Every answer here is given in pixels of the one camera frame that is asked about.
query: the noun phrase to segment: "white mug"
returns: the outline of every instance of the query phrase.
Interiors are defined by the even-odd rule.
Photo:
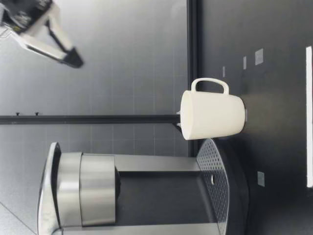
[[[200,81],[223,86],[224,93],[198,92]],[[240,133],[246,119],[243,101],[229,94],[227,83],[214,78],[198,78],[185,91],[180,105],[180,124],[186,140],[224,137]]]

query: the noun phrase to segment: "mug handle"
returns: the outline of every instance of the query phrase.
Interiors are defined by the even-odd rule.
[[[191,91],[192,92],[196,92],[196,85],[198,82],[202,82],[202,81],[207,81],[207,82],[215,82],[215,83],[218,83],[220,85],[223,86],[224,88],[224,94],[229,94],[229,86],[227,85],[227,83],[221,81],[221,80],[218,80],[218,79],[215,79],[215,78],[209,78],[209,77],[204,77],[204,78],[198,78],[198,79],[195,79],[192,84],[191,84]]]

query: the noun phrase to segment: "silver cylinder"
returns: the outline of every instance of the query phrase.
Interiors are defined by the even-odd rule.
[[[82,155],[80,202],[83,226],[115,222],[114,156]]]
[[[63,153],[58,169],[57,202],[63,228],[114,223],[114,156]]]
[[[82,226],[79,198],[82,153],[63,153],[60,158],[57,200],[62,227]]]

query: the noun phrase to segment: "perforated metal grate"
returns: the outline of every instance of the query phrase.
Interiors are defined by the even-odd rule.
[[[197,156],[197,162],[209,191],[221,235],[226,234],[229,184],[220,153],[212,139],[207,139]]]

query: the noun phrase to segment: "black table surface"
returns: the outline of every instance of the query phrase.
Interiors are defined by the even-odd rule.
[[[229,138],[250,186],[247,234],[313,234],[313,193],[306,187],[306,47],[313,45],[313,1],[201,0],[197,16],[198,77],[226,81],[248,111],[243,132]],[[264,62],[256,66],[255,51],[262,48]],[[199,89],[222,90],[205,82]],[[265,187],[257,184],[258,171],[265,174]]]

